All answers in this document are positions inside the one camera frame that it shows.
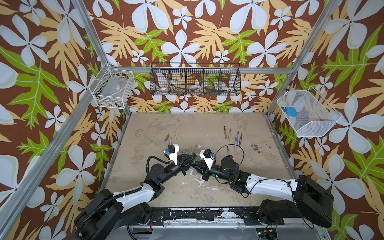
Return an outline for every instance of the black wire basket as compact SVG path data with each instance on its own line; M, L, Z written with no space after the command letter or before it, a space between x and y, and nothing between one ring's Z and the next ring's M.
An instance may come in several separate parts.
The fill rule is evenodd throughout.
M226 64L228 67L222 67L223 64L199 64L207 66L172 67L169 63L151 63L149 80L152 95L240 94L240 64L237 67L233 67L234 64Z

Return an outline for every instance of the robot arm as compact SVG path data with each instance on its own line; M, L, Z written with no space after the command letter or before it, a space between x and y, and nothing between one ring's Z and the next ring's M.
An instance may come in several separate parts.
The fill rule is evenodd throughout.
M228 155L220 165L210 167L206 160L192 164L203 179L214 176L228 181L231 189L240 194L266 194L284 200L264 200L258 215L264 222L288 217L304 217L321 227L332 224L333 196L310 177L300 175L298 179L281 180L260 177L238 169L239 165Z
M169 145L168 151L164 151L169 156L168 165L154 164L139 187L113 194L104 189L96 195L74 221L78 228L75 239L104 240L120 226L145 224L151 214L147 202L162 193L162 183L179 172L186 175L190 167L195 168L205 181L210 176L228 181L231 189L240 194L266 194L284 199L264 200L257 212L261 222L270 224L283 218L304 217L319 226L331 226L333 196L309 177L301 175L290 180L260 177L241 171L232 155L224 157L220 165L216 165L214 154L209 149L202 150L202 160L196 161L196 154L177 156L179 146L175 145Z

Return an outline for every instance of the pen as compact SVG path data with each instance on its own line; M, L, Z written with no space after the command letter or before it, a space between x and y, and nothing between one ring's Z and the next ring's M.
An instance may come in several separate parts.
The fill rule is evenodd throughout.
M243 133L241 133L241 135L240 135L240 141L239 141L239 147L240 147L240 144L241 144L241 140L243 140Z

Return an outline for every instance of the table surface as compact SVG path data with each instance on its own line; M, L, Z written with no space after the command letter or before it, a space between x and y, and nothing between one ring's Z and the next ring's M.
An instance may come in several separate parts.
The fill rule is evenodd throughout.
M230 141L224 137L232 129ZM290 179L288 171L272 139L271 132L262 113L196 113L196 114L133 114L122 139L121 146L107 182L111 192L125 191L139 186L146 177L146 161L150 155L163 160L163 151L167 149L167 134L173 144L180 146L180 154L194 152L198 155L203 149L216 152L226 144L233 144L237 131L243 133L241 147L245 157L240 166L244 172L263 177ZM233 159L240 163L241 149L234 151L229 146ZM227 155L226 147L217 154L217 163ZM159 163L151 160L151 166ZM213 177L206 182L195 170L187 175L179 173L163 184L165 190L155 200L149 202L152 207L231 207L259 206L264 199L279 198L263 194L252 194L243 198L232 190L228 184L220 184Z

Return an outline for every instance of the wire basket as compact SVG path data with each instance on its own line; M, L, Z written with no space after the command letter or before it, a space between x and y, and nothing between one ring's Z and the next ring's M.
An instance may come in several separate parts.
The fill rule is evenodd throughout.
M323 96L312 88L323 98L323 104L328 104L334 112L330 113L310 90L287 91L277 100L277 104L283 109L295 108L297 116L289 116L284 110L282 112L297 137L323 137L341 118L341 114Z
M149 80L152 95L231 95L240 94L238 67L162 67L151 64Z
M101 74L96 76L99 83L92 92L97 106L124 109L135 82L133 72L111 68Z

